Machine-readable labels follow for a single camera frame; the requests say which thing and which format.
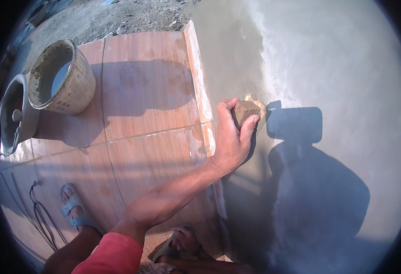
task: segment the red sleeve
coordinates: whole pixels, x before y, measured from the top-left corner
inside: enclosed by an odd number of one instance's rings
[[[131,237],[110,232],[88,259],[76,266],[72,274],[135,274],[140,266],[143,248]]]

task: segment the brown block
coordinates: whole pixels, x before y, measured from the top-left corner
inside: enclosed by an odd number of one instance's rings
[[[238,130],[246,119],[257,114],[261,116],[261,109],[253,101],[237,101],[236,106],[231,110],[232,118]]]

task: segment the gray sandal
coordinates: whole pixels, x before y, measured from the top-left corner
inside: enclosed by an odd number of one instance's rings
[[[184,224],[182,225],[183,227],[185,227],[188,230],[193,231],[192,226],[188,225],[188,224]],[[170,247],[170,243],[175,239],[175,233],[173,233],[170,238],[165,242],[165,244],[155,253],[155,255],[153,256],[152,262],[156,262],[156,260],[160,257],[160,256],[170,256],[173,258],[179,258],[179,251],[175,250],[173,248]]]
[[[81,197],[79,196],[76,189],[71,184],[64,184],[62,186],[61,199],[62,199],[63,193],[65,192],[65,189],[70,189],[74,194],[70,197],[70,199],[66,202],[66,204],[62,206],[62,208],[61,208],[62,215],[64,217],[69,216],[71,213],[71,210],[76,206],[80,206],[83,210],[82,216],[78,216],[76,218],[71,217],[71,219],[68,220],[68,223],[70,224],[70,226],[77,228],[78,225],[87,225],[90,227],[94,227],[95,229],[97,229],[100,232],[100,234],[104,235],[105,231],[103,230],[103,228],[101,228],[99,226],[99,224],[94,220],[94,218],[88,213],[88,210],[85,207]]]

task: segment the tiled floor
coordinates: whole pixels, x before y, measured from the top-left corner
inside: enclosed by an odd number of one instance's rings
[[[126,205],[211,155],[212,144],[205,146],[204,140],[211,125],[199,119],[182,32],[115,36],[79,49],[96,76],[91,104],[73,117],[42,111],[35,137],[0,159],[4,214],[14,237],[41,260],[52,250],[26,217],[35,218],[28,194],[33,181],[39,182],[36,199],[71,241],[77,231],[60,213],[63,184],[72,183],[109,230]],[[148,231],[143,260],[169,237],[171,227],[186,223],[194,226],[212,256],[223,254],[209,187],[170,220]],[[55,239],[63,245],[56,233]]]

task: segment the cable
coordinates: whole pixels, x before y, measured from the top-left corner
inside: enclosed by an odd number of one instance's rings
[[[10,190],[10,188],[9,188],[9,186],[8,186],[8,184],[6,182],[6,179],[4,178],[3,174],[2,173],[0,173],[0,174],[1,174],[1,177],[3,178],[3,181],[4,181],[7,189],[9,190],[10,195],[12,196],[12,199],[15,201],[15,203],[18,206],[18,208],[22,212],[22,214],[27,218],[27,220],[32,224],[32,226],[39,232],[39,234],[41,234],[42,238],[47,242],[47,244],[50,246],[50,248],[53,251],[59,250],[59,247],[57,246],[56,241],[55,241],[54,234],[53,234],[52,230],[50,229],[50,227],[47,225],[47,222],[45,221],[44,216],[41,214],[41,210],[39,209],[39,207],[41,207],[43,209],[43,211],[45,212],[45,214],[48,216],[50,222],[52,223],[52,225],[55,228],[55,230],[58,233],[58,235],[61,237],[61,239],[64,242],[64,244],[68,244],[68,240],[65,238],[63,233],[59,230],[59,228],[57,227],[56,223],[53,221],[52,217],[50,216],[49,212],[45,209],[44,205],[42,203],[40,203],[39,201],[33,200],[32,191],[33,191],[34,186],[36,186],[37,182],[36,181],[33,182],[32,186],[30,187],[30,191],[29,191],[29,197],[30,197],[30,199],[32,200],[32,203],[33,203],[33,212],[34,212],[35,217],[36,217],[36,222],[35,222],[30,217],[30,213],[28,212],[26,206],[24,205],[24,202],[23,202],[23,199],[21,197],[21,194],[18,191],[17,183],[15,181],[15,177],[14,177],[13,173],[11,173],[13,184],[15,186],[15,189],[17,190],[18,197],[20,198],[21,203],[23,204],[24,209],[25,209],[27,214],[24,213],[24,210],[21,208],[20,204],[15,199],[15,196],[12,194],[12,191]]]

